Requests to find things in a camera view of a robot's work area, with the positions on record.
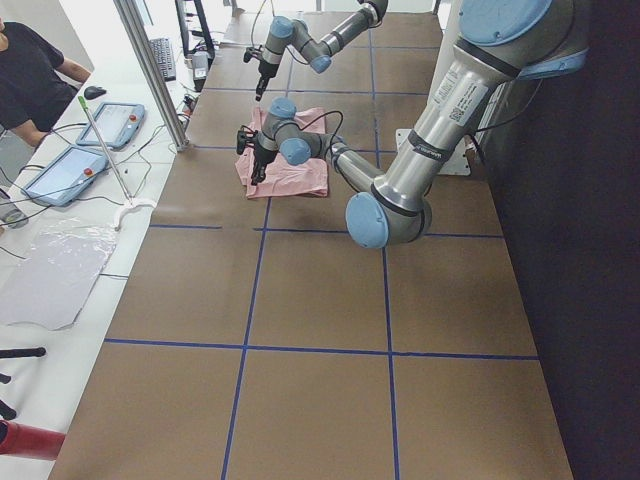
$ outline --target keyboard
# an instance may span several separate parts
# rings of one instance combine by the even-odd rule
[[[165,82],[176,79],[176,64],[173,60],[171,41],[168,38],[152,38],[149,40],[151,51],[156,59],[160,73]]]

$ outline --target dark wall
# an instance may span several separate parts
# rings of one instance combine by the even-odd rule
[[[544,81],[485,145],[576,480],[640,479],[639,13],[594,1],[587,66]]]

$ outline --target folded towel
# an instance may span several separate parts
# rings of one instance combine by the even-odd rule
[[[320,107],[298,112],[295,121],[301,127],[322,115]],[[255,107],[249,127],[261,130],[262,122],[267,112]],[[325,133],[324,118],[311,124],[305,131]],[[289,195],[313,195],[326,197],[329,193],[327,164],[323,159],[310,158],[302,165],[289,165],[285,158],[278,154],[273,163],[266,169],[267,178],[258,185],[251,185],[251,171],[253,170],[253,149],[247,148],[236,162],[236,170],[240,181],[247,187],[247,198],[285,197]]]

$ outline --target black tripod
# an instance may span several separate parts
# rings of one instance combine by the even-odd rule
[[[47,353],[44,347],[38,348],[16,348],[13,350],[0,350],[0,358],[22,358],[22,357],[42,357]],[[11,377],[0,373],[0,383],[9,383]],[[0,400],[0,416],[5,420],[13,420],[17,412],[9,405]]]

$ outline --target computer mouse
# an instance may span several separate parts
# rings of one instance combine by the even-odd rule
[[[84,98],[87,100],[93,100],[94,98],[98,98],[100,95],[104,95],[107,91],[102,87],[96,87],[95,85],[90,85],[84,89]]]

